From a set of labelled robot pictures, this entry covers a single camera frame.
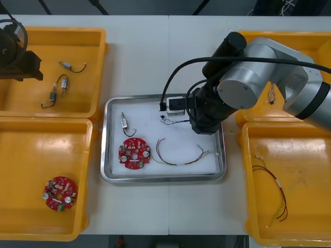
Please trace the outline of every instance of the metal tray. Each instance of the metal tray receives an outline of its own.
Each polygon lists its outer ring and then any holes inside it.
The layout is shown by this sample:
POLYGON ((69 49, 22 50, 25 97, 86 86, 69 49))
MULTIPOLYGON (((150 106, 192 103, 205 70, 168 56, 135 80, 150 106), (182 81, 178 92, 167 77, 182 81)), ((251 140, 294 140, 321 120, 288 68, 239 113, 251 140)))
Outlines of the metal tray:
MULTIPOLYGON (((183 94, 169 94, 166 97, 185 96, 183 94)), ((119 96, 110 98, 104 108, 102 141, 101 141, 101 162, 100 172, 103 179, 110 183, 132 183, 132 182, 180 182, 180 181, 209 181, 217 180, 224 176, 227 169, 225 161, 225 149, 222 127, 217 131, 215 137, 218 156, 216 163, 219 164, 219 172, 215 174, 196 175, 114 175, 112 174, 112 105, 114 103, 148 103, 159 102, 161 95, 141 96, 119 96)))

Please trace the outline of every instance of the gray robotic arm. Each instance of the gray robotic arm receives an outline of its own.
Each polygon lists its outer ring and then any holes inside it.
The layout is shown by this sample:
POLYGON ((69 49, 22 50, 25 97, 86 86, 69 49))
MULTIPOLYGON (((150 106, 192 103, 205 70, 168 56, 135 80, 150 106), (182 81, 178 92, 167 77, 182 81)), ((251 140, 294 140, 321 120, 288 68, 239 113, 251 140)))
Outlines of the gray robotic arm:
MULTIPOLYGON (((314 63, 301 52, 259 37, 244 49, 243 57, 291 59, 314 63)), ((268 81, 284 98, 283 110, 316 127, 331 131, 331 91, 317 69, 272 63, 237 62, 219 80, 220 99, 234 109, 249 109, 268 81)))
POLYGON ((160 110, 169 115, 186 110, 196 133, 213 134, 237 110, 255 106, 270 81, 284 98, 284 111, 331 132, 330 85, 323 82, 320 70, 331 73, 311 57, 271 39, 259 37, 247 45, 240 33, 231 32, 212 57, 189 60, 173 71, 164 87, 160 110), (167 98, 165 103, 167 88, 177 72, 199 62, 207 62, 202 69, 206 79, 193 84, 185 98, 167 98))

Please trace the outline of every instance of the yellow plastic tray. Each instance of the yellow plastic tray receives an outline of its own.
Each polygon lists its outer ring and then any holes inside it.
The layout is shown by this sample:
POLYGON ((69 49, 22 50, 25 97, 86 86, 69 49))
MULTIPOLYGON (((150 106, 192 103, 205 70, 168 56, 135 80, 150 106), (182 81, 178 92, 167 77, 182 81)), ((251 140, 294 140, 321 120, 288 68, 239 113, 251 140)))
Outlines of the yellow plastic tray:
POLYGON ((262 246, 331 245, 331 134, 300 122, 250 122, 238 135, 246 174, 247 233, 262 246), (287 200, 288 218, 275 221, 287 200))
MULTIPOLYGON (((250 42, 258 36, 273 39, 290 48, 299 50, 300 52, 312 57, 316 64, 331 67, 331 32, 240 32, 250 42)), ((331 83, 331 75, 322 72, 323 80, 331 83)), ((239 125, 243 125, 249 121, 298 121, 301 120, 284 112, 282 107, 284 99, 275 87, 276 101, 274 105, 270 105, 268 100, 268 91, 270 83, 263 90, 257 104, 248 110, 239 110, 236 114, 236 121, 239 125)))
POLYGON ((36 79, 2 80, 0 83, 0 116, 75 117, 99 119, 98 109, 104 55, 107 50, 106 32, 101 28, 28 27, 28 50, 42 62, 43 81, 36 79), (80 70, 73 73, 58 62, 70 63, 80 70), (69 88, 62 95, 61 82, 57 85, 54 107, 42 110, 54 83, 61 74, 69 76, 69 88))
POLYGON ((0 240, 71 241, 87 226, 88 119, 0 117, 0 240), (72 179, 72 208, 57 212, 42 199, 47 181, 72 179))

